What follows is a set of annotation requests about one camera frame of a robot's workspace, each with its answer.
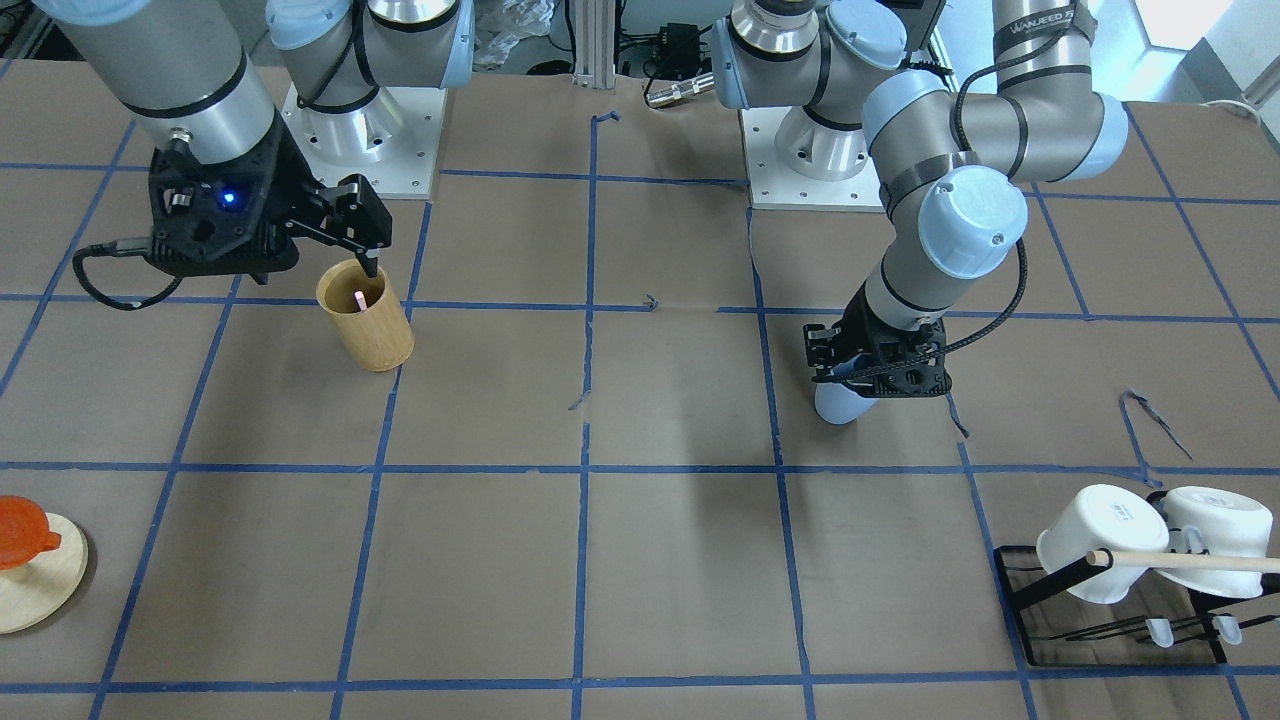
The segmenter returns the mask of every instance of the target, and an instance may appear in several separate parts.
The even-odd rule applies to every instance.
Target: bamboo cup
[[[367,310],[356,304],[357,290],[365,295]],[[376,278],[369,278],[355,259],[338,263],[321,275],[316,300],[361,368],[384,373],[413,352],[413,331],[381,268]]]

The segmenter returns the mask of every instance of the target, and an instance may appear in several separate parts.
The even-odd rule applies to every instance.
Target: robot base
[[[349,174],[362,174],[378,195],[387,200],[430,200],[431,182],[440,150],[447,92],[434,87],[388,88],[404,113],[412,137],[399,156],[385,158],[371,165],[337,167],[311,150],[297,113],[298,91],[289,86],[284,97],[284,124],[289,128],[311,172],[321,183],[332,184]]]
[[[773,137],[790,108],[742,110],[742,146],[751,181],[751,206],[760,210],[829,210],[883,213],[879,177],[873,160],[856,176],[838,182],[813,179],[792,170],[778,156]]]

